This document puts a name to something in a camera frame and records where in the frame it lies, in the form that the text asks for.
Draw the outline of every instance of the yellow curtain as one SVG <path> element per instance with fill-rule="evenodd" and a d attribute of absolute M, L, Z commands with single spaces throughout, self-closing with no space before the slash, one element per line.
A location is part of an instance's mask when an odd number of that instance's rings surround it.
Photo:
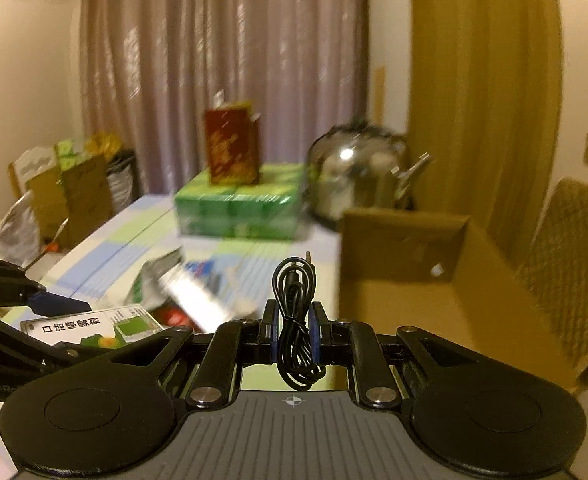
<path fill-rule="evenodd" d="M 517 266 L 548 188 L 561 99 L 557 0 L 413 0 L 410 147 L 422 210 L 471 215 Z"/>

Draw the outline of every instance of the curtain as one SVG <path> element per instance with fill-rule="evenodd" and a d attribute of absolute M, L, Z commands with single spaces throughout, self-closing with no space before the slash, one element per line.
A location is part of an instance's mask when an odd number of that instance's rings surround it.
<path fill-rule="evenodd" d="M 517 266 L 549 183 L 561 99 L 557 0 L 413 0 L 417 207 L 470 215 Z"/>
<path fill-rule="evenodd" d="M 366 0 L 84 0 L 85 131 L 133 146 L 144 190 L 174 192 L 207 160 L 220 89 L 253 101 L 266 162 L 303 161 L 363 114 Z"/>

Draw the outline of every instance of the brown cardboard box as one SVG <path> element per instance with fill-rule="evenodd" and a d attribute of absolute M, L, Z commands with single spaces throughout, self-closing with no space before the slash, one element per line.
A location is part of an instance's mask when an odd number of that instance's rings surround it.
<path fill-rule="evenodd" d="M 568 390 L 559 343 L 498 250 L 463 216 L 351 210 L 339 312 L 377 333 L 414 325 Z"/>
<path fill-rule="evenodd" d="M 105 159 L 94 156 L 67 171 L 56 166 L 28 181 L 43 241 L 51 240 L 69 218 L 59 242 L 72 249 L 113 216 L 105 171 Z"/>

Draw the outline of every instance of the table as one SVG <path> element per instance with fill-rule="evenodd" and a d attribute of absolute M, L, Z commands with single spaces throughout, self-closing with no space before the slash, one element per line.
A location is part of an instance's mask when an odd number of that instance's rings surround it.
<path fill-rule="evenodd" d="M 88 301 L 94 310 L 125 303 L 129 289 L 147 260 L 182 248 L 186 260 L 235 258 L 244 270 L 248 292 L 257 302 L 273 298 L 271 274 L 287 256 L 312 254 L 316 268 L 315 298 L 323 303 L 330 319 L 337 317 L 337 262 L 339 237 L 310 223 L 304 235 L 292 242 L 230 240 L 181 237 L 171 196 L 145 195 L 120 212 L 72 250 L 43 278 L 42 283 L 56 294 Z M 250 275 L 258 279 L 250 280 Z M 19 327 L 20 321 L 33 318 L 27 308 L 16 308 L 4 321 Z M 328 377 L 314 389 L 328 389 Z M 245 389 L 288 390 L 275 366 L 252 366 L 243 372 Z M 0 480 L 10 478 L 15 469 L 0 440 Z"/>

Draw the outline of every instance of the cardboard box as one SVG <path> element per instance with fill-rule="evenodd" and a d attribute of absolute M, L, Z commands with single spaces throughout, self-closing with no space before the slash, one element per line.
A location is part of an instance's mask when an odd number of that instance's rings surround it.
<path fill-rule="evenodd" d="M 56 167 L 56 150 L 45 146 L 36 146 L 23 153 L 19 158 L 10 162 L 7 172 L 10 176 L 11 190 L 18 200 L 27 191 L 27 182 Z"/>
<path fill-rule="evenodd" d="M 243 186 L 260 179 L 259 119 L 247 108 L 205 112 L 205 141 L 210 184 Z"/>
<path fill-rule="evenodd" d="M 59 243 L 73 249 L 113 216 L 102 156 L 67 171 L 61 171 L 60 166 L 44 171 L 27 182 L 27 189 L 34 193 L 34 214 L 45 243 L 69 218 Z"/>
<path fill-rule="evenodd" d="M 414 325 L 574 390 L 533 298 L 469 218 L 354 209 L 343 222 L 339 316 Z"/>

